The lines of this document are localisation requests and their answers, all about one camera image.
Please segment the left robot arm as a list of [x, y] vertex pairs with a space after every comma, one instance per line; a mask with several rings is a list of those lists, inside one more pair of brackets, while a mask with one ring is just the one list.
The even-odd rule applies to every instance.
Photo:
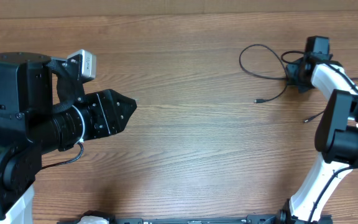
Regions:
[[123, 132], [136, 102], [114, 90], [85, 93], [96, 56], [0, 53], [0, 223], [32, 223], [44, 154]]

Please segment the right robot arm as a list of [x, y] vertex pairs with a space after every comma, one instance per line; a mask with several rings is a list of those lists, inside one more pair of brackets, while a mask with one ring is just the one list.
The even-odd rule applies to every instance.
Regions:
[[321, 212], [341, 180], [358, 169], [358, 86], [332, 57], [329, 39], [311, 36], [301, 58], [287, 64], [290, 85], [301, 93], [315, 88], [328, 103], [314, 137], [316, 160], [274, 223], [332, 223]]

